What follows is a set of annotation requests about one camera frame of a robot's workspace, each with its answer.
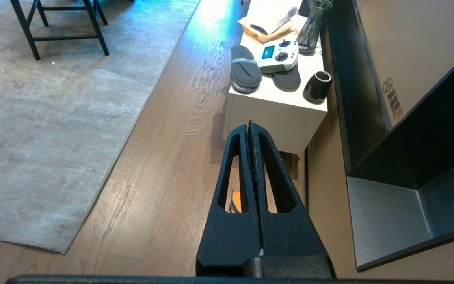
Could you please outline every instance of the wooden floor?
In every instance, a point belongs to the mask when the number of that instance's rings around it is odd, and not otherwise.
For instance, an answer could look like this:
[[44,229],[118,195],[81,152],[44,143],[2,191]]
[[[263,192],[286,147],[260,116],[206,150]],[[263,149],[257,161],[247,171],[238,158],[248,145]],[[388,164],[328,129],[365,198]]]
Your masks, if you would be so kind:
[[[237,0],[201,1],[67,254],[0,242],[0,284],[23,273],[195,275],[246,11]],[[285,161],[303,196],[302,156]]]

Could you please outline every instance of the black chair leg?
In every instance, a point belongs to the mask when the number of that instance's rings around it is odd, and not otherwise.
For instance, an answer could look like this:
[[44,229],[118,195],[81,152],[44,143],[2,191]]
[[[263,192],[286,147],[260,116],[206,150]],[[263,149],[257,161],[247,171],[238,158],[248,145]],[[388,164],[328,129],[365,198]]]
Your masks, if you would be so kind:
[[97,2],[97,11],[99,11],[99,16],[101,17],[102,23],[106,26],[108,25],[108,21],[106,21],[106,17],[104,16],[104,13],[102,12],[101,5],[99,5],[98,0],[94,0]]
[[29,30],[29,26],[27,25],[26,16],[24,16],[24,12],[22,11],[22,7],[20,6],[19,0],[10,0],[10,2],[11,2],[11,5],[13,6],[13,10],[15,11],[15,14],[17,15],[17,19],[19,20],[20,26],[22,27],[22,30],[24,31],[24,34],[27,39],[27,43],[29,43],[29,47],[31,48],[31,51],[33,52],[34,59],[40,60],[38,49],[36,48],[36,45],[34,44],[33,36],[31,34],[31,31]]
[[89,14],[90,22],[92,22],[92,26],[94,27],[94,30],[96,31],[97,38],[99,39],[99,43],[101,43],[101,47],[102,47],[102,50],[104,51],[104,54],[110,55],[110,53],[108,52],[108,47],[106,47],[104,37],[102,36],[101,28],[99,27],[99,23],[97,23],[97,19],[94,14],[94,9],[92,9],[92,5],[90,4],[90,0],[83,0],[83,4],[85,5],[85,9],[87,10],[87,13]]
[[41,17],[41,20],[43,21],[43,25],[45,27],[48,27],[48,21],[47,21],[47,17],[45,16],[45,11],[43,11],[43,6],[41,5],[41,1],[38,0],[38,13],[39,13],[39,16]]

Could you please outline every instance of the glass vase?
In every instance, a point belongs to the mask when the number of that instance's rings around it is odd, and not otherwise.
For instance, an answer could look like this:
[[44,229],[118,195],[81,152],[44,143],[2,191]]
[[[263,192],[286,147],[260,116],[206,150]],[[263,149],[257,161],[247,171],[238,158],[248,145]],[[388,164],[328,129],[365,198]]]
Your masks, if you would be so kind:
[[326,12],[332,9],[331,0],[309,0],[309,16],[297,36],[299,53],[313,55],[315,53],[320,28],[325,20]]

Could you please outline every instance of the white side table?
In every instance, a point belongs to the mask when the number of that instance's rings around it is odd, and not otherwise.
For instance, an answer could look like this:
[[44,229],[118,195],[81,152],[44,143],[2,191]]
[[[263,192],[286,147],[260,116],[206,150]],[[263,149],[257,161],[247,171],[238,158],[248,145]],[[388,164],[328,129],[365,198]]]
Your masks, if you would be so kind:
[[[259,5],[267,5],[264,2],[264,0],[251,0],[248,14],[257,11],[261,7]],[[299,7],[301,0],[291,2],[296,2],[295,5]],[[292,21],[300,30],[306,18],[295,15]],[[263,43],[244,33],[241,45],[246,46],[253,53],[255,60],[258,60],[263,50]],[[311,76],[323,70],[319,41],[313,56],[299,55],[298,65],[301,86],[295,92],[280,90],[272,82],[272,77],[266,75],[262,76],[258,90],[249,94],[238,93],[231,86],[227,97],[223,139],[227,140],[230,131],[234,128],[253,120],[271,133],[279,151],[303,153],[327,113],[326,101],[315,105],[302,96],[304,86]]]

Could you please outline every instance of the gray slipper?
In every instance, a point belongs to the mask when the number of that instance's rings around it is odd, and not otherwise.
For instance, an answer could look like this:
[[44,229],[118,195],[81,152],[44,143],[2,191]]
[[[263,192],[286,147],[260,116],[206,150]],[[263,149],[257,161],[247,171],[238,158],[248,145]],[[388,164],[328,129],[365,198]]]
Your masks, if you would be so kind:
[[231,84],[238,92],[254,92],[262,81],[262,74],[253,54],[242,45],[231,48]]

